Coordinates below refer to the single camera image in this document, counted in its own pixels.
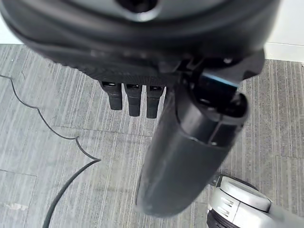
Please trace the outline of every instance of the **black plastic part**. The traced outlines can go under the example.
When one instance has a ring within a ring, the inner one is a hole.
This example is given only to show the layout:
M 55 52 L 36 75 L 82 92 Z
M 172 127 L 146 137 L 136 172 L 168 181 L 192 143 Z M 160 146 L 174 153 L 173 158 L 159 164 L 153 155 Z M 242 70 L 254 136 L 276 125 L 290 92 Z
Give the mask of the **black plastic part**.
M 208 228 L 239 228 L 238 226 L 220 216 L 214 210 L 209 211 L 207 215 L 207 225 Z
M 122 84 L 114 82 L 102 82 L 99 81 L 102 89 L 109 96 L 109 103 L 112 110 L 122 110 L 123 109 L 123 94 L 122 94 Z
M 230 143 L 224 138 L 218 144 L 225 146 L 213 145 L 210 139 L 220 129 L 220 120 L 223 118 L 207 110 L 200 112 L 191 107 L 185 108 L 188 113 L 203 115 L 205 121 L 197 122 L 192 119 L 193 122 L 189 122 L 192 124 L 192 132 L 185 132 L 177 113 L 177 107 L 183 105 L 178 100 L 181 96 L 189 96 L 186 89 L 176 88 L 170 92 L 146 154 L 138 184 L 137 207 L 144 213 L 157 217 L 176 215 L 198 197 L 224 161 L 236 137 L 235 131 L 227 132 L 226 136 L 234 135 L 229 137 Z M 231 118 L 230 124 L 241 128 L 246 117 L 245 112 L 244 117 Z M 219 123 L 209 124 L 208 118 L 209 122 L 218 119 Z M 205 135 L 206 139 L 209 138 L 205 140 L 207 143 L 196 137 L 197 129 L 200 129 L 200 134 Z
M 158 105 L 163 94 L 164 87 L 147 85 L 147 118 L 157 117 Z
M 142 85 L 124 84 L 128 96 L 129 115 L 137 117 L 141 113 Z
M 233 107 L 230 115 L 219 112 L 218 107 L 201 104 L 192 96 L 188 83 L 183 80 L 176 93 L 176 116 L 183 131 L 207 145 L 229 147 L 243 128 L 248 118 L 248 103 L 243 94 L 239 94 L 239 105 Z
M 130 50 L 133 57 L 162 59 L 191 52 L 244 57 L 263 48 L 279 2 L 228 1 L 187 19 L 144 25 L 95 14 L 67 1 L 1 0 L 0 10 L 23 37 L 39 43 L 120 54 Z
M 152 10 L 158 0 L 116 0 L 126 10 L 133 13 L 144 13 Z
M 208 97 L 214 106 L 228 104 L 236 94 L 239 84 L 245 79 L 260 74 L 264 67 L 264 50 L 258 51 L 242 60 L 208 59 L 203 62 L 205 68 L 195 83 L 198 88 L 196 97 Z

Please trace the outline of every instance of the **baseboard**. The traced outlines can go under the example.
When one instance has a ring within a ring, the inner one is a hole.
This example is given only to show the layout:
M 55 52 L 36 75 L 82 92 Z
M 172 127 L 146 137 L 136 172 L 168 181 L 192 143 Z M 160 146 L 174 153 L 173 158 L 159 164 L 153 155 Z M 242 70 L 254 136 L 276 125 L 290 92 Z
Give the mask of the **baseboard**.
M 265 53 L 267 59 L 304 63 L 304 46 L 266 43 Z

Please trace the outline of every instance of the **floor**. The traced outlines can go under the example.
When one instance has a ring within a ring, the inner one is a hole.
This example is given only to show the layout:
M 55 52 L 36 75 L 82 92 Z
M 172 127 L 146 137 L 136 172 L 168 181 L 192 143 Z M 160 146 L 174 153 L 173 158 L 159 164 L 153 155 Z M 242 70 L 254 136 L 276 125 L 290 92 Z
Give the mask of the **floor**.
M 183 213 L 155 219 L 133 209 L 134 190 L 157 120 L 111 111 L 99 84 L 23 45 L 0 46 L 0 74 L 25 102 L 102 161 L 81 174 L 56 207 L 51 227 L 204 228 L 207 187 Z M 249 181 L 274 203 L 304 216 L 304 74 L 300 63 L 268 60 L 243 83 L 251 117 L 221 170 Z M 90 161 L 51 133 L 0 78 L 0 227 L 40 228 L 63 184 Z

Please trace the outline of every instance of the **power cord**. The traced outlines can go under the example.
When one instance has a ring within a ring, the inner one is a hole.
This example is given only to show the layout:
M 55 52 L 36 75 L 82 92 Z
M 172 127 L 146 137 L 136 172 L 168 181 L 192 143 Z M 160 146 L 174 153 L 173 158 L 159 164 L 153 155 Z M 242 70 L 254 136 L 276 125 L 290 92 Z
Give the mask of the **power cord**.
M 79 147 L 79 149 L 81 150 L 81 152 L 83 154 L 85 154 L 87 157 L 93 159 L 94 161 L 88 163 L 87 165 L 85 165 L 83 168 L 81 168 L 79 171 L 77 171 L 65 184 L 64 186 L 62 187 L 62 189 L 60 190 L 60 192 L 56 195 L 56 197 L 54 198 L 54 200 L 52 201 L 51 203 L 51 206 L 49 207 L 48 211 L 47 211 L 47 215 L 46 215 L 46 218 L 44 219 L 44 222 L 43 222 L 43 228 L 48 228 L 49 227 L 49 224 L 51 222 L 51 218 L 52 218 L 52 215 L 54 213 L 54 210 L 55 210 L 55 207 L 56 205 L 58 204 L 60 198 L 62 197 L 62 195 L 65 193 L 65 191 L 67 190 L 67 188 L 71 185 L 71 183 L 73 182 L 73 180 L 75 180 L 83 171 L 85 171 L 87 168 L 89 168 L 91 165 L 97 163 L 97 162 L 100 162 L 101 160 L 99 158 L 96 158 L 96 157 L 93 157 L 92 155 L 88 154 L 83 148 L 82 146 L 79 144 L 79 141 L 78 141 L 78 138 L 79 136 L 75 137 L 75 138 L 68 138 L 68 137 L 64 137 L 62 135 L 60 135 L 59 133 L 55 132 L 51 127 L 50 125 L 46 122 L 46 120 L 44 119 L 43 115 L 41 114 L 41 111 L 38 107 L 35 107 L 35 106 L 31 106 L 25 102 L 23 102 L 17 95 L 16 93 L 16 89 L 15 89 L 15 86 L 14 86 L 14 83 L 13 83 L 13 78 L 11 77 L 7 77 L 7 76 L 3 76 L 3 75 L 0 75 L 0 77 L 3 77 L 3 78 L 6 78 L 8 80 L 10 80 L 10 83 L 11 83 L 11 87 L 13 88 L 13 92 L 14 92 L 14 95 L 15 97 L 18 99 L 18 101 L 20 101 L 24 106 L 26 107 L 29 107 L 29 108 L 32 108 L 32 109 L 36 109 L 38 111 L 38 114 L 39 116 L 41 117 L 42 121 L 45 123 L 45 125 L 48 127 L 48 129 L 51 130 L 51 132 L 53 132 L 55 135 L 59 136 L 60 138 L 63 138 L 63 139 L 66 139 L 66 140 L 75 140 L 76 141 L 76 144 L 77 146 Z

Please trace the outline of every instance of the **white wall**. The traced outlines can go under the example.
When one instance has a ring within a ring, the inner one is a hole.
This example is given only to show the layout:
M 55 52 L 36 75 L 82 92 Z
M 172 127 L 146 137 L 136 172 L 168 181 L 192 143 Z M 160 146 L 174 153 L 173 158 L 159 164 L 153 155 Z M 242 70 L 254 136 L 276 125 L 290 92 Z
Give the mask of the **white wall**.
M 3 18 L 0 16 L 0 44 L 22 44 L 6 26 Z
M 304 62 L 304 0 L 281 0 L 275 29 L 265 45 L 266 57 Z M 0 44 L 21 44 L 0 17 Z

